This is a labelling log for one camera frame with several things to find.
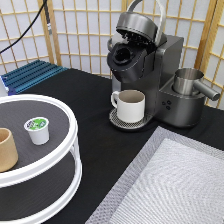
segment drip tray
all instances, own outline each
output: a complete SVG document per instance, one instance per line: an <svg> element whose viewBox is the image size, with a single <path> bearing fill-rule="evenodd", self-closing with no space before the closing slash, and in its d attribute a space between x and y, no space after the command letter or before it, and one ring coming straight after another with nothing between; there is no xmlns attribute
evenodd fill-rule
<svg viewBox="0 0 224 224"><path fill-rule="evenodd" d="M136 123L126 123L121 121L118 117L117 117L117 109L114 108L113 110L111 110L110 115L109 115L109 119L110 122L118 129L122 130L122 131L137 131L143 127L145 127L151 120L152 120L153 116L149 115L149 114L145 114L144 118Z"/></svg>

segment coffee machine lid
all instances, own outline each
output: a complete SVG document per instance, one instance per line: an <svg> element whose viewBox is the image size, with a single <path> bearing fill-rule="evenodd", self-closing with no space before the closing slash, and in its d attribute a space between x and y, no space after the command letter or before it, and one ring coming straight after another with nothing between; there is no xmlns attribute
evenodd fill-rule
<svg viewBox="0 0 224 224"><path fill-rule="evenodd" d="M120 15L116 28L117 32L129 40L135 38L136 40L134 39L134 41L154 42L156 47L158 47L161 45L161 42L166 42L166 37L163 34L163 29L166 22L165 9L160 3L160 0L156 0L161 12L160 23L157 27L156 24L148 17L133 12L137 4L141 1L142 0L133 1L128 7L127 12L123 12Z"/></svg>

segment coffee pod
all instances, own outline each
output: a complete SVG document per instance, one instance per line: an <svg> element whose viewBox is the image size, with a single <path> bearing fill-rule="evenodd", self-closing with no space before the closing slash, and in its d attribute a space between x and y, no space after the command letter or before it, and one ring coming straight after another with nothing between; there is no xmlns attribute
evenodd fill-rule
<svg viewBox="0 0 224 224"><path fill-rule="evenodd" d="M49 121L44 117L36 117L28 120L24 128L28 131L35 145L43 145L49 140Z"/></svg>
<svg viewBox="0 0 224 224"><path fill-rule="evenodd" d="M18 161L18 153L12 132L0 128L0 173L11 169Z"/></svg>

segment gray mat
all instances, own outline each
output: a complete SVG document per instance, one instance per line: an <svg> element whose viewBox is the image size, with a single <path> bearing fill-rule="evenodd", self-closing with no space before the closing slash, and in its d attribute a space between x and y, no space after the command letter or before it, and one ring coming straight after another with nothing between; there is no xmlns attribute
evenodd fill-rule
<svg viewBox="0 0 224 224"><path fill-rule="evenodd" d="M109 223L222 223L223 170L223 160L165 139Z"/></svg>
<svg viewBox="0 0 224 224"><path fill-rule="evenodd" d="M50 140L40 146L31 142L24 124L34 117L46 117L49 120ZM0 127L12 131L19 154L17 164L11 169L19 169L45 157L58 147L69 130L67 115L59 107L39 101L16 101L0 105Z"/></svg>
<svg viewBox="0 0 224 224"><path fill-rule="evenodd" d="M136 156L136 158L133 160L133 162L130 163L128 168L116 182L114 187L106 195L95 212L87 220L87 224L109 223L113 213L116 211L125 195L128 193L142 170L146 167L155 151L158 149L165 138L224 160L224 153L222 151L158 127L151 138L144 145L142 150L139 152L139 154Z"/></svg>
<svg viewBox="0 0 224 224"><path fill-rule="evenodd" d="M58 200L75 175L75 161L68 153L59 163L41 175L0 189L0 222L28 217Z"/></svg>

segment blue basket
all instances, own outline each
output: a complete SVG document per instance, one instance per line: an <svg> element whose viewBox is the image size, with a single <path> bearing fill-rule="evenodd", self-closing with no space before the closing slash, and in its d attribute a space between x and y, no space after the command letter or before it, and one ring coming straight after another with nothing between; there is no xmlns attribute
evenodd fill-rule
<svg viewBox="0 0 224 224"><path fill-rule="evenodd" d="M65 70L67 68L36 60L2 75L2 80L9 87L9 95L15 95Z"/></svg>

